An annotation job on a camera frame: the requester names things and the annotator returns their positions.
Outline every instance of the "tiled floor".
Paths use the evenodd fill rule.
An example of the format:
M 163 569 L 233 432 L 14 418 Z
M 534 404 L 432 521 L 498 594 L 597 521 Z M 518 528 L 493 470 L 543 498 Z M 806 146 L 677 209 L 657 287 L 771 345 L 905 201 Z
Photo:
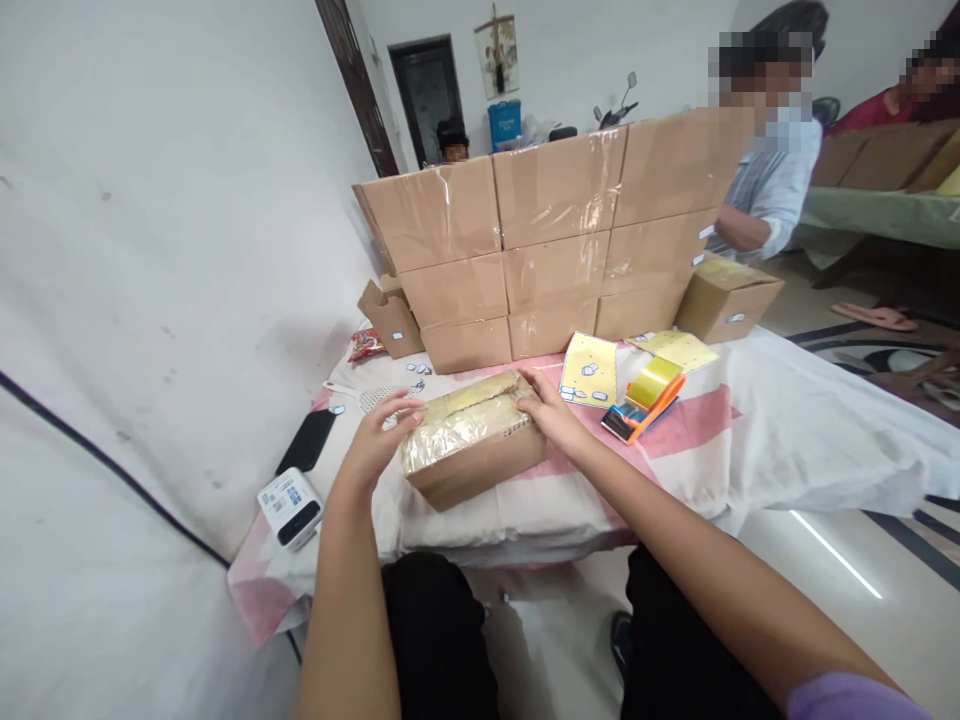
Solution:
M 830 306 L 867 307 L 869 293 L 810 289 L 800 255 L 764 265 L 787 281 L 764 325 L 792 335 L 845 322 Z M 960 530 L 954 513 L 924 510 Z M 960 592 L 860 512 L 804 513 L 807 524 L 871 585 L 876 597 L 794 515 L 751 516 L 740 539 L 833 618 L 935 717 L 960 717 Z M 628 548 L 534 572 L 470 571 L 481 599 L 502 588 L 487 626 L 504 718 L 619 717 L 622 685 L 610 653 L 609 620 L 629 609 Z

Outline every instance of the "black cable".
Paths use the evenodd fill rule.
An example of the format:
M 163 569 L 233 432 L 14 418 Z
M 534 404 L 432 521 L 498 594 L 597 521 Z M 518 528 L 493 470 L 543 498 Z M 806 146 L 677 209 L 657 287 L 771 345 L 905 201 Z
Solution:
M 90 455 L 92 455 L 96 460 L 98 460 L 104 467 L 106 467 L 110 472 L 120 478 L 124 485 L 133 490 L 137 496 L 143 500 L 151 510 L 153 510 L 157 515 L 162 517 L 167 523 L 178 533 L 180 533 L 187 540 L 192 542 L 195 546 L 200 548 L 204 553 L 206 553 L 211 559 L 217 562 L 224 570 L 230 568 L 230 563 L 225 557 L 220 555 L 216 550 L 207 545 L 203 540 L 197 537 L 189 528 L 187 528 L 183 523 L 177 520 L 173 515 L 167 512 L 166 508 L 163 507 L 157 500 L 147 492 L 144 487 L 134 479 L 134 477 L 120 467 L 109 455 L 107 455 L 103 450 L 94 445 L 90 440 L 81 435 L 79 432 L 73 429 L 67 422 L 61 420 L 52 410 L 47 408 L 46 405 L 41 403 L 30 393 L 24 390 L 20 385 L 15 383 L 5 372 L 0 370 L 0 386 L 4 390 L 9 392 L 13 397 L 20 401 L 27 409 L 34 412 L 41 419 L 50 423 L 57 430 L 62 432 L 68 438 L 73 440 L 77 445 L 86 450 Z M 287 631 L 287 639 L 290 641 L 290 646 L 293 648 L 293 653 L 297 656 L 297 663 L 303 664 L 303 660 L 300 657 L 300 649 L 297 647 L 296 641 L 293 639 L 293 635 L 290 631 Z

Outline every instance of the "flip-flop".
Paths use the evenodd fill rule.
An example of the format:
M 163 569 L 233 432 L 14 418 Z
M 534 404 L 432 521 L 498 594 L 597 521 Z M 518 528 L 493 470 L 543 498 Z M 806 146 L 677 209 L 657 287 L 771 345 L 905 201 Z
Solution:
M 851 303 L 838 303 L 830 308 L 837 315 L 843 315 L 851 320 L 875 325 L 884 330 L 893 330 L 895 332 L 915 332 L 919 325 L 893 308 L 862 308 L 859 305 Z

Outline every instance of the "yellow tape roll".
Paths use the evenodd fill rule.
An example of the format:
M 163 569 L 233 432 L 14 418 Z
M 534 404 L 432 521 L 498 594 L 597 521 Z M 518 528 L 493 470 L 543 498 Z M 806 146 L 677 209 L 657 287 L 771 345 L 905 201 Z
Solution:
M 670 381 L 681 372 L 683 368 L 676 363 L 654 356 L 653 360 L 640 371 L 637 379 L 630 384 L 627 398 L 649 412 L 657 398 L 667 389 Z

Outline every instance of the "doorway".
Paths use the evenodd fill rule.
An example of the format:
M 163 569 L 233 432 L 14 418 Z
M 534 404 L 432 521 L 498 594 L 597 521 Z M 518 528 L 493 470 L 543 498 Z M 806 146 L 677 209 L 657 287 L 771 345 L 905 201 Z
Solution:
M 439 164 L 444 158 L 437 125 L 463 118 L 450 36 L 394 45 L 389 50 L 417 165 Z
M 367 66 L 363 63 L 363 53 L 360 52 L 347 5 L 344 0 L 316 0 L 316 3 L 377 175 L 399 175 L 397 159 L 393 156 L 390 138 L 383 125 L 380 108 L 377 107 L 377 97 L 367 75 Z

